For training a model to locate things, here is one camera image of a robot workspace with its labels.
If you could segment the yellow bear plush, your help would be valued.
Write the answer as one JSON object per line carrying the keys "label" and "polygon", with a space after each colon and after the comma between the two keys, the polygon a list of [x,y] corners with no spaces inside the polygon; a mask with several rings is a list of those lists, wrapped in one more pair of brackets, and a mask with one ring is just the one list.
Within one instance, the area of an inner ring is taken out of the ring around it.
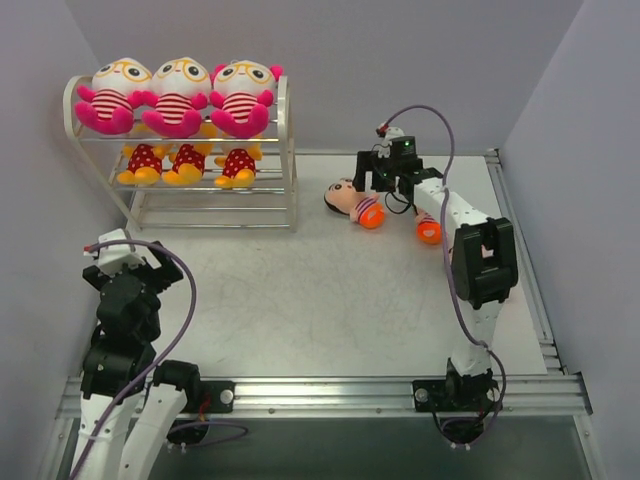
{"label": "yellow bear plush", "polygon": [[172,143],[126,143],[121,152],[128,163],[116,176],[118,183],[142,186],[155,184],[162,176],[164,158],[172,147]]}
{"label": "yellow bear plush", "polygon": [[251,187],[256,177],[256,163],[263,157],[261,143],[223,143],[221,151],[222,155],[214,160],[221,168],[214,185],[220,189]]}
{"label": "yellow bear plush", "polygon": [[203,124],[196,135],[197,142],[182,143],[172,152],[171,168],[162,174],[163,181],[172,186],[186,186],[198,183],[205,172],[206,157],[214,149],[215,143],[208,138],[216,136],[216,128]]}

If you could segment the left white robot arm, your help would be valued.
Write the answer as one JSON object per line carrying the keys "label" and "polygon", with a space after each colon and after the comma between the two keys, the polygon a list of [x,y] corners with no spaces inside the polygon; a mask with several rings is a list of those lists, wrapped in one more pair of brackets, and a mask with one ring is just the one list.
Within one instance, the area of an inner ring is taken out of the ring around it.
{"label": "left white robot arm", "polygon": [[160,243],[132,240],[123,229],[100,236],[85,253],[93,263],[83,278],[99,304],[83,360],[70,476],[146,479],[178,414],[202,399],[198,366],[153,347],[161,334],[160,294],[194,277]]}

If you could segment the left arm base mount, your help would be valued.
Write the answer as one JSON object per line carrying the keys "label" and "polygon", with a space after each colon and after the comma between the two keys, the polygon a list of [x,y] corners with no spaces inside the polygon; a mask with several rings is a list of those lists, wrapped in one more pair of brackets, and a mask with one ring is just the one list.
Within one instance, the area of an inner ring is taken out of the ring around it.
{"label": "left arm base mount", "polygon": [[186,388],[187,403],[181,414],[228,414],[233,411],[236,383],[230,380],[200,380]]}

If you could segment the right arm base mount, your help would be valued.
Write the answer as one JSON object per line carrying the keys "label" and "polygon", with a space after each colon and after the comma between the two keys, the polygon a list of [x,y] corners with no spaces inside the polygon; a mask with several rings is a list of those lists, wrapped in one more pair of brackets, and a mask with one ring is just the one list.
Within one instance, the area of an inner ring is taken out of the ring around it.
{"label": "right arm base mount", "polygon": [[411,386],[418,412],[486,413],[494,406],[492,395],[498,382],[491,370],[478,376],[460,376],[451,370],[443,379],[417,379]]}

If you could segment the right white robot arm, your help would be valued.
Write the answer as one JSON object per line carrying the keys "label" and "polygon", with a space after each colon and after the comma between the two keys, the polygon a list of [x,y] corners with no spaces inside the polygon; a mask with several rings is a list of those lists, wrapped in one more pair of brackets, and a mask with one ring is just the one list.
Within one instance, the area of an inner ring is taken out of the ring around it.
{"label": "right white robot arm", "polygon": [[493,373],[504,366],[493,351],[497,318],[519,280],[514,227],[492,218],[450,190],[448,173],[424,166],[415,139],[400,135],[360,151],[353,186],[361,192],[398,193],[423,218],[440,227],[445,273],[462,340],[447,365],[443,395],[465,409],[497,401],[506,381]]}

